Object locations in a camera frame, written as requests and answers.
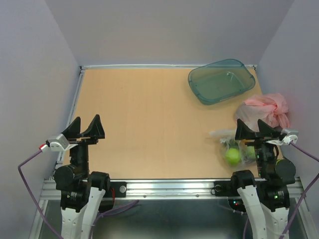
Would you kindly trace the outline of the clear plastic bag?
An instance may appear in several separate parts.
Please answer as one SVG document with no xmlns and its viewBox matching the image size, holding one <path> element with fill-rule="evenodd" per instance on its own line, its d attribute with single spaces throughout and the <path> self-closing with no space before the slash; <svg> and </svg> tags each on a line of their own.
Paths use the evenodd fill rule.
<svg viewBox="0 0 319 239">
<path fill-rule="evenodd" d="M 247 145 L 245 145 L 244 140 L 235 140 L 235 132 L 236 132 L 235 129 L 220 129 L 216 131 L 211 131 L 209 135 L 219 142 L 220 153 L 222 157 L 224 158 L 224 160 L 225 160 L 226 151 L 229 148 L 239 149 L 241 153 L 241 162 L 239 164 L 237 164 L 236 166 L 231 166 L 227 163 L 226 160 L 225 161 L 232 168 L 243 168 L 244 166 L 255 162 L 256 159 L 248 160 L 246 158 Z"/>
</svg>

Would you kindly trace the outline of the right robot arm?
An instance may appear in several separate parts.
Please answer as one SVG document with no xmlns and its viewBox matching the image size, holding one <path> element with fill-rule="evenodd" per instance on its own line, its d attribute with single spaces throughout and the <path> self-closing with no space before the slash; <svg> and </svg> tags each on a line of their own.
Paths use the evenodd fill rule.
<svg viewBox="0 0 319 239">
<path fill-rule="evenodd" d="M 255 132 L 238 119 L 235 140 L 244 140 L 247 146 L 254 148 L 261 181 L 257 182 L 249 170 L 236 171 L 229 188 L 239 194 L 244 203 L 253 238 L 287 239 L 290 210 L 287 186 L 296 181 L 296 167 L 287 158 L 278 158 L 278 147 L 297 142 L 298 132 L 273 128 L 261 119 L 257 123 L 259 130 Z"/>
</svg>

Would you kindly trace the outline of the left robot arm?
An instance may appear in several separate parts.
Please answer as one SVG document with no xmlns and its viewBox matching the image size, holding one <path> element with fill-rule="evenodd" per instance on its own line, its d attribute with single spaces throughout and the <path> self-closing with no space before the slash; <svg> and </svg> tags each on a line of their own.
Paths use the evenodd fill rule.
<svg viewBox="0 0 319 239">
<path fill-rule="evenodd" d="M 105 138 L 99 115 L 81 132 L 77 117 L 61 134 L 48 141 L 52 151 L 69 152 L 70 162 L 54 172 L 56 189 L 61 192 L 64 239 L 90 239 L 102 198 L 110 193 L 110 175 L 89 170 L 89 146 Z"/>
</svg>

